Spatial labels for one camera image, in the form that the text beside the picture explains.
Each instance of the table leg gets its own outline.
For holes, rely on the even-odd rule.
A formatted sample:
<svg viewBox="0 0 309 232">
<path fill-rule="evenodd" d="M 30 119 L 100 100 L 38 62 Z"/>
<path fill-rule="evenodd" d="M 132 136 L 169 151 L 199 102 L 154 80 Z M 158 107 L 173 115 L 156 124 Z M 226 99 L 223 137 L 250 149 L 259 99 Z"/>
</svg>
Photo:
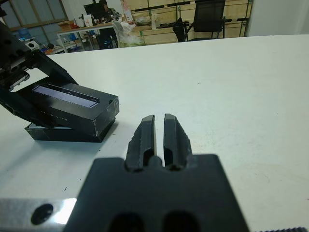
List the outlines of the table leg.
<svg viewBox="0 0 309 232">
<path fill-rule="evenodd" d="M 61 44 L 61 46 L 63 47 L 64 52 L 65 52 L 65 53 L 68 53 L 68 50 L 67 50 L 66 46 L 65 46 L 64 43 L 63 43 L 63 40 L 62 40 L 61 35 L 57 34 L 57 36 L 58 36 L 58 39 L 60 40 L 60 44 Z"/>
<path fill-rule="evenodd" d="M 81 35 L 80 35 L 80 33 L 79 33 L 79 32 L 77 33 L 77 36 L 78 36 L 79 41 L 80 41 L 80 42 L 81 42 L 81 44 L 82 44 L 82 48 L 83 48 L 83 50 L 85 51 L 85 47 L 84 47 L 84 44 L 83 44 L 83 40 L 82 40 Z"/>
<path fill-rule="evenodd" d="M 89 38 L 89 43 L 90 43 L 91 49 L 94 50 L 93 44 L 92 44 L 92 35 L 90 35 L 88 31 L 86 33 L 87 33 L 88 38 Z"/>
</svg>

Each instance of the window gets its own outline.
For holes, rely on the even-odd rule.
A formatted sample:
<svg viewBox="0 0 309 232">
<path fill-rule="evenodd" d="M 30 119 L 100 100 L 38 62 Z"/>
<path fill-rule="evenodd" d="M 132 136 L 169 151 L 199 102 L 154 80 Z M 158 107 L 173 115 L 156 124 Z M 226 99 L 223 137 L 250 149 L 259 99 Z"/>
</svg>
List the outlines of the window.
<svg viewBox="0 0 309 232">
<path fill-rule="evenodd" d="M 11 31 L 28 28 L 41 43 L 56 43 L 58 22 L 68 20 L 61 0 L 9 0 L 2 5 L 3 18 Z"/>
</svg>

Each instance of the white wall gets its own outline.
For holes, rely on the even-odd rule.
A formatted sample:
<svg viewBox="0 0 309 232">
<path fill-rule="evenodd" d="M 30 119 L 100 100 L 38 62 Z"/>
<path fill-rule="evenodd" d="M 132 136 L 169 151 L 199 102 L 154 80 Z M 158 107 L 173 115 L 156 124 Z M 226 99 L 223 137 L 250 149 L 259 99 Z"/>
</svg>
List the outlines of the white wall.
<svg viewBox="0 0 309 232">
<path fill-rule="evenodd" d="M 309 33 L 308 0 L 254 0 L 247 36 Z"/>
<path fill-rule="evenodd" d="M 62 0 L 69 20 L 76 19 L 77 24 L 82 27 L 83 24 L 78 17 L 86 14 L 84 5 L 92 4 L 92 0 Z M 108 7 L 113 7 L 117 12 L 123 14 L 120 0 L 107 0 Z"/>
</svg>

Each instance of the chair backrest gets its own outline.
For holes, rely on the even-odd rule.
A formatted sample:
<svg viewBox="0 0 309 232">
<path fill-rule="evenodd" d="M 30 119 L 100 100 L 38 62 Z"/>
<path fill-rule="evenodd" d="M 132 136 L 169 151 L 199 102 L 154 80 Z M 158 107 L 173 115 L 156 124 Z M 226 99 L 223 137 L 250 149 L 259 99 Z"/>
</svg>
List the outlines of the chair backrest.
<svg viewBox="0 0 309 232">
<path fill-rule="evenodd" d="M 194 31 L 221 31 L 224 6 L 225 0 L 198 2 L 193 22 Z"/>
</svg>

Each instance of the computer monitor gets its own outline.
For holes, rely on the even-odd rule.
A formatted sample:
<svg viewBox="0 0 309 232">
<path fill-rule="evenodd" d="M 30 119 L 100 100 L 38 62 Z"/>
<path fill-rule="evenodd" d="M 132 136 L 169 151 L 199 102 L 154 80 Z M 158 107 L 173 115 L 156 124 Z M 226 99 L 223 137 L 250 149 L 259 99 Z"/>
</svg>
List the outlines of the computer monitor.
<svg viewBox="0 0 309 232">
<path fill-rule="evenodd" d="M 93 15 L 94 19 L 109 19 L 110 13 L 104 10 L 104 6 L 101 3 L 93 3 L 89 5 L 84 5 L 87 15 Z"/>
</svg>

